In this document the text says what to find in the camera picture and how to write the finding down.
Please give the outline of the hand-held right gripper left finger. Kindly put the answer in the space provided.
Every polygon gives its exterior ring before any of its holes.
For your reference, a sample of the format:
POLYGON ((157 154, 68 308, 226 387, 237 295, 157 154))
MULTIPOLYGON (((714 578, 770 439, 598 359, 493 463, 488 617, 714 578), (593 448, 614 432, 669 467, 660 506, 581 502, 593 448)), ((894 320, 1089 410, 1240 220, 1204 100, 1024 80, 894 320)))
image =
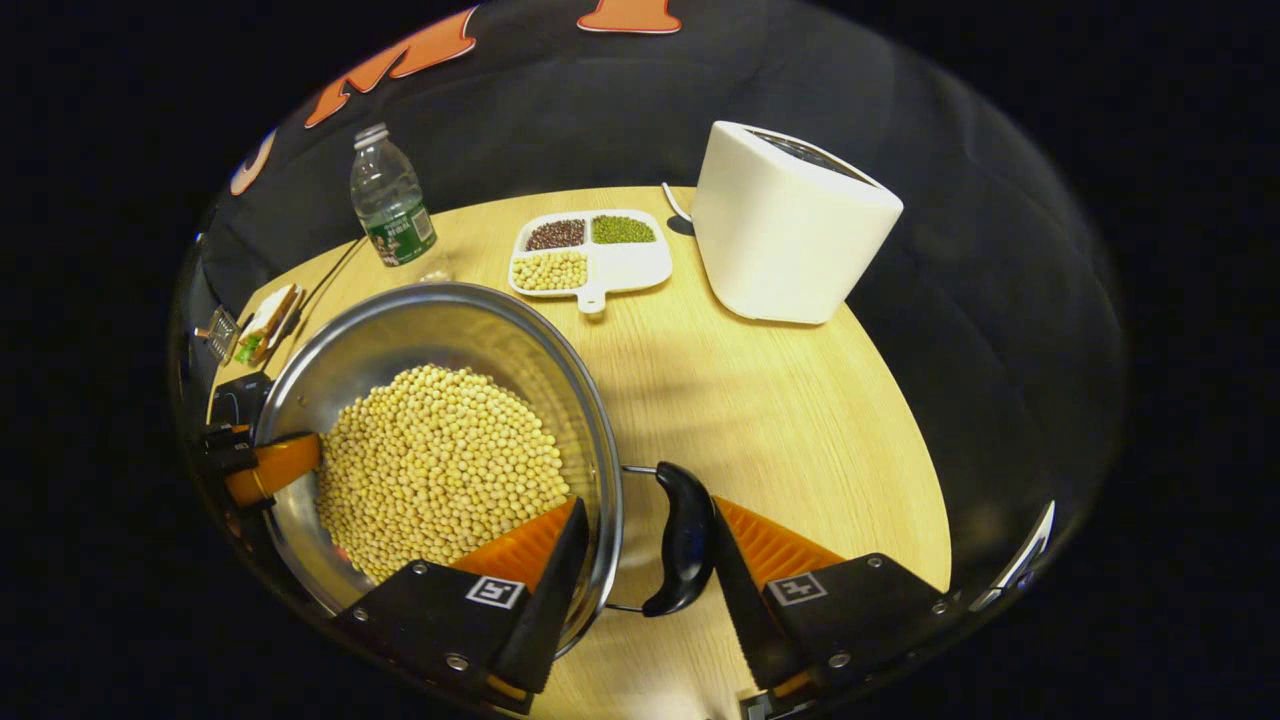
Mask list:
POLYGON ((571 497, 452 566, 406 564, 334 624, 442 693, 526 714, 545 689, 588 546, 585 503, 571 497))

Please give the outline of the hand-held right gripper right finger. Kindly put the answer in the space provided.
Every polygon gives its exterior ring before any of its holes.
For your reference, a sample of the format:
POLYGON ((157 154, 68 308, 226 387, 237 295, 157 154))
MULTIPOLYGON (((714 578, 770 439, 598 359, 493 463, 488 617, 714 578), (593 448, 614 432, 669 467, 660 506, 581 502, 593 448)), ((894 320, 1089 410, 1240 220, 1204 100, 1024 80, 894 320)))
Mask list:
POLYGON ((961 603, 892 556, 847 559, 727 498, 716 507, 719 587, 777 711, 855 700, 964 635, 961 603))

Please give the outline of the black induction cooktop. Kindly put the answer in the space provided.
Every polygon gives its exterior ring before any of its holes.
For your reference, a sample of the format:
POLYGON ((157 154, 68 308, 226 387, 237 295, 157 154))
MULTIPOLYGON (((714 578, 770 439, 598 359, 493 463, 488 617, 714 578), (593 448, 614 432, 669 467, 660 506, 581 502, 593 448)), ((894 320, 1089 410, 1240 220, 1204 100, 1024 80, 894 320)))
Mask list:
POLYGON ((264 372, 250 373, 219 384, 212 392, 209 423, 253 429, 271 387, 273 380, 264 372))

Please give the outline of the stainless steel pot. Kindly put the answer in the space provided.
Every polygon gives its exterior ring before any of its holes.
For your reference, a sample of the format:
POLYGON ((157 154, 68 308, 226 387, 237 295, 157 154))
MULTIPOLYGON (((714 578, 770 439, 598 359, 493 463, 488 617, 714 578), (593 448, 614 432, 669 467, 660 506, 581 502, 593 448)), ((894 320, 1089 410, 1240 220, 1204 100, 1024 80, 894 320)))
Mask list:
MULTIPOLYGON (((566 596, 553 657, 568 653, 607 606, 623 539, 625 471, 655 479, 669 505, 660 544, 663 582, 635 611, 659 618, 701 596, 714 566, 717 514, 705 487, 672 462, 622 462, 604 401, 581 357, 549 320, 498 290, 458 282, 411 284, 339 313, 276 375, 251 425, 255 445, 329 430, 342 407, 390 384, 399 372, 428 364, 490 375, 532 405, 561 447, 561 469, 585 505, 579 524, 590 528, 590 543, 582 547, 572 600, 566 596)), ((276 493, 268 528, 300 584, 338 614, 375 584, 342 562, 315 510, 303 509, 315 486, 312 478, 300 479, 276 493)))

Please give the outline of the lettuce sandwich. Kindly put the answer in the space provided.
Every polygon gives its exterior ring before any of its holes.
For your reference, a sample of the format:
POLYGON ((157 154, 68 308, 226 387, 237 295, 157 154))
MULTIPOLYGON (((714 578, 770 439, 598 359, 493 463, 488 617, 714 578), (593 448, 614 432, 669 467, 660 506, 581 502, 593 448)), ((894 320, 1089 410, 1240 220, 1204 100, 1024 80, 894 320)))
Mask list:
POLYGON ((260 364, 302 293, 303 291, 297 284, 289 283, 269 295, 259 305, 252 320, 239 333, 233 359, 246 366, 260 364))

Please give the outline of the pile of soybeans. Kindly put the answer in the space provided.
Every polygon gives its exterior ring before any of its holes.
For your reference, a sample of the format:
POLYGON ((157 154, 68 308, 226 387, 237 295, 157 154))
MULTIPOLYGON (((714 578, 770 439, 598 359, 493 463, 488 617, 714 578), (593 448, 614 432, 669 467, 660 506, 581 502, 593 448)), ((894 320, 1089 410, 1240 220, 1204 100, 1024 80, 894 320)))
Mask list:
POLYGON ((562 505, 561 450, 531 406, 468 368, 413 366, 320 436, 314 507, 353 568, 449 564, 562 505))

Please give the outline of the clear plastic water bottle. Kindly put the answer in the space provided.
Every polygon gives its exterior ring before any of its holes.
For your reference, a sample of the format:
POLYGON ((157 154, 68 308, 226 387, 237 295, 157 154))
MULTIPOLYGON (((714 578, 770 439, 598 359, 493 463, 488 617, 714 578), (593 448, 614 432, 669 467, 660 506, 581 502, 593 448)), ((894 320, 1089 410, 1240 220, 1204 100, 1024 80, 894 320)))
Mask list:
POLYGON ((355 136, 349 197, 366 238, 384 266, 403 266, 431 251, 436 232, 410 159, 384 123, 355 136))

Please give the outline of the white divided bean tray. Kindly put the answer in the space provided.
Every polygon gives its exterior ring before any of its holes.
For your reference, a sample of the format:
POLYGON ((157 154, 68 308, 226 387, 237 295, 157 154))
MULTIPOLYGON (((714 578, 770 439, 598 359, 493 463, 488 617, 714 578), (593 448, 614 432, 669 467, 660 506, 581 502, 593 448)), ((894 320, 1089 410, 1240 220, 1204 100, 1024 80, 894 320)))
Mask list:
POLYGON ((507 282, 532 299, 572 297, 585 314, 609 293, 649 290, 669 279, 673 260, 657 220, 639 210, 562 211, 518 232, 507 282))

